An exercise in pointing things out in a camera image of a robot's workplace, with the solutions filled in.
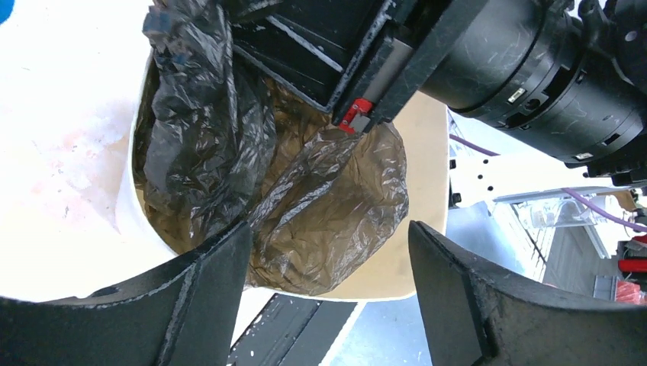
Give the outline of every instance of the cable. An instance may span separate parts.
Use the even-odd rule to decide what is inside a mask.
[[[463,145],[465,145],[465,146],[467,146],[467,147],[469,147],[469,148],[471,148],[473,150],[476,150],[476,151],[478,151],[478,152],[480,152],[482,154],[485,154],[487,156],[499,156],[499,154],[497,154],[497,153],[495,153],[493,151],[482,148],[479,145],[476,145],[474,143],[470,143],[469,141],[467,141],[467,140],[465,140],[465,139],[463,139],[461,137],[458,137],[456,135],[450,134],[449,138],[456,141],[456,142],[458,142],[458,143],[461,143],[461,144],[463,144]],[[630,228],[632,230],[635,230],[635,231],[638,231],[638,232],[641,232],[641,233],[647,233],[647,227],[645,227],[643,225],[639,225],[637,223],[630,223],[629,221],[625,221],[625,220],[619,219],[618,217],[615,217],[614,215],[606,212],[605,210],[602,210],[596,204],[594,204],[593,202],[591,202],[591,201],[587,200],[586,198],[582,197],[578,192],[576,192],[576,191],[574,191],[574,190],[572,190],[570,188],[562,188],[562,191],[564,191],[565,193],[567,193],[568,195],[573,197],[576,201],[580,202],[584,206],[590,208],[596,214],[604,217],[605,219],[607,219],[609,221],[612,221],[614,223],[618,223],[620,225],[623,225],[625,227],[628,227],[628,228]]]

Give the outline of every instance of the black plastic bag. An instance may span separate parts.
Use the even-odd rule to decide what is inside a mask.
[[[232,55],[229,14],[244,21],[276,2],[228,3],[234,11],[166,0],[146,17],[159,71],[152,107],[140,111],[154,118],[135,133],[146,214],[177,253],[246,219],[255,233],[248,284],[331,291],[407,216],[402,140],[390,124],[344,133],[247,69]]]
[[[183,253],[259,197],[276,142],[272,102],[256,72],[233,64],[230,22],[218,2],[152,6],[143,31],[159,88],[156,120],[150,131],[141,128],[150,135],[137,144],[146,158],[136,176],[149,221]]]

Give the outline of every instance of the screw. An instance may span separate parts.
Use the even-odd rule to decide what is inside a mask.
[[[632,40],[635,40],[636,38],[638,38],[638,32],[636,32],[635,30],[632,30],[632,31],[630,31],[629,33],[626,34],[625,41],[626,42],[631,42]]]

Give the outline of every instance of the black cylindrical motor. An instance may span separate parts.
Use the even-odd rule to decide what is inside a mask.
[[[563,162],[591,162],[643,131],[647,96],[600,48],[599,5],[580,8],[583,26],[549,3],[491,0],[421,90]]]

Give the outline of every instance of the red object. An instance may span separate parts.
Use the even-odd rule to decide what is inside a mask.
[[[647,272],[647,259],[620,259],[618,269],[622,272]]]
[[[643,236],[634,236],[632,240],[635,240],[637,242],[641,242],[642,244],[647,244],[647,235]]]
[[[373,103],[364,98],[357,98],[344,115],[344,118],[340,123],[340,130],[347,133],[355,133],[355,129],[350,126],[352,119],[355,118],[358,113],[367,114],[372,108]]]
[[[640,285],[627,281],[618,281],[616,287],[616,301],[619,303],[643,304],[643,295],[640,292]]]

